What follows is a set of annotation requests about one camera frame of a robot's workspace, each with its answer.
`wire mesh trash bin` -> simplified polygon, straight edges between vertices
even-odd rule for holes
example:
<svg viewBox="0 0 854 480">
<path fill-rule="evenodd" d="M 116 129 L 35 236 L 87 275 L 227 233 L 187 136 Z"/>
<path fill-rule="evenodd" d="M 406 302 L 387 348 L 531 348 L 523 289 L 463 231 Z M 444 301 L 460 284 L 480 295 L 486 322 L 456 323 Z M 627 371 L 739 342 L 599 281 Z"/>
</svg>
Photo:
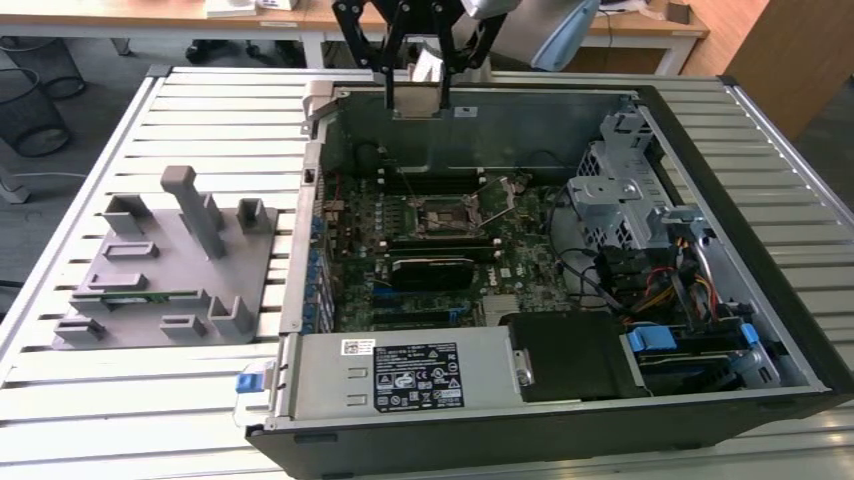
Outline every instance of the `wire mesh trash bin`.
<svg viewBox="0 0 854 480">
<path fill-rule="evenodd" d="M 73 97 L 85 89 L 85 81 L 61 38 L 0 37 L 0 50 L 17 67 L 39 74 L 52 99 Z"/>
<path fill-rule="evenodd" d="M 0 70 L 0 138 L 24 157 L 47 155 L 71 140 L 39 74 L 24 68 Z"/>
</svg>

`aluminum profile table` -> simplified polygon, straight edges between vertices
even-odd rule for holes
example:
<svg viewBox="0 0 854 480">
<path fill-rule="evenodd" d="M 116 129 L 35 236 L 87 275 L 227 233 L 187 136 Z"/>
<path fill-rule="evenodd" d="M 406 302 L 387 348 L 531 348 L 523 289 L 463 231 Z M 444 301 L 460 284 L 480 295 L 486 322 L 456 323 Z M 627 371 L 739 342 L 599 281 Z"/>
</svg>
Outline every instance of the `aluminum profile table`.
<svg viewBox="0 0 854 480">
<path fill-rule="evenodd" d="M 854 221 L 738 87 L 714 78 L 500 73 L 504 83 L 655 85 L 837 349 L 854 363 Z M 309 80 L 367 80 L 363 71 L 175 68 L 131 102 L 9 315 L 0 327 L 0 478 L 287 478 L 233 423 L 235 375 L 277 348 L 293 176 Z M 165 165 L 189 164 L 221 207 L 245 196 L 279 209 L 252 345 L 55 352 L 107 224 L 111 194 L 159 192 Z M 674 182 L 683 185 L 670 166 Z M 684 187 L 683 198 L 688 197 Z M 248 399 L 263 406 L 265 395 Z M 763 426 L 710 449 L 510 465 L 396 478 L 850 478 L 851 405 Z"/>
</svg>

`power supply label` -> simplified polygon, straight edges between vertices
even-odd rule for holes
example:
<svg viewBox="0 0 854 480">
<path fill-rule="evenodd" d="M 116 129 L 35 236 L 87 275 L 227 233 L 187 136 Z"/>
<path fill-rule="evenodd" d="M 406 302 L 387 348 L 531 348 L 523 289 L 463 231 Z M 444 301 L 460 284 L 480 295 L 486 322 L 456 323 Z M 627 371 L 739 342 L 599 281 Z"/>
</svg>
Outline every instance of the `power supply label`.
<svg viewBox="0 0 854 480">
<path fill-rule="evenodd" d="M 456 343 L 374 347 L 374 408 L 380 413 L 463 407 Z"/>
</svg>

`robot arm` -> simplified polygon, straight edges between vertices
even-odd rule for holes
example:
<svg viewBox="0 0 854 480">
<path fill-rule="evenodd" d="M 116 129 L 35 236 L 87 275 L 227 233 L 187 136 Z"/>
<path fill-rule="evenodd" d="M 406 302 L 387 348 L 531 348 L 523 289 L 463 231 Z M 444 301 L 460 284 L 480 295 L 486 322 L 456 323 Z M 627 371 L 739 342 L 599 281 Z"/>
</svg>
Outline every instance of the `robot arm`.
<svg viewBox="0 0 854 480">
<path fill-rule="evenodd" d="M 386 38 L 379 48 L 368 43 L 359 18 L 364 4 L 374 3 L 386 23 Z M 490 53 L 507 13 L 520 0 L 336 0 L 335 18 L 356 63 L 375 72 L 386 86 L 386 108 L 394 109 L 394 66 L 407 35 L 435 35 L 443 58 L 439 108 L 450 107 L 451 77 L 467 68 L 479 68 Z M 454 44 L 452 27 L 463 13 L 475 20 L 468 41 L 460 49 Z"/>
</svg>

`circuit board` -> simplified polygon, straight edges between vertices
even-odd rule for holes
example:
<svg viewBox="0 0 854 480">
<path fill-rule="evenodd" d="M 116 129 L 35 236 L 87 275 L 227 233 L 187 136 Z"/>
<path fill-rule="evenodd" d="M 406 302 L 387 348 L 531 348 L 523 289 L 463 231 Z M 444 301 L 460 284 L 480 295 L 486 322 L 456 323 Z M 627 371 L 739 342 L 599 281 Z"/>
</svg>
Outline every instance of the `circuit board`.
<svg viewBox="0 0 854 480">
<path fill-rule="evenodd" d="M 556 189 L 528 188 L 515 196 L 508 209 L 507 195 L 498 190 L 507 181 L 506 176 L 488 177 L 482 182 L 488 188 L 476 197 L 414 197 L 386 193 L 376 179 L 340 176 L 331 180 L 324 205 L 337 306 L 335 331 L 483 326 L 488 323 L 483 299 L 491 296 L 512 298 L 519 312 L 574 308 L 578 297 L 566 287 L 543 228 L 547 197 Z M 464 224 L 466 218 L 476 217 L 472 205 L 484 212 L 479 220 L 488 220 L 479 226 Z M 492 258 L 475 262 L 467 288 L 410 292 L 392 288 L 394 258 L 383 247 L 395 240 L 424 238 L 490 243 Z"/>
</svg>

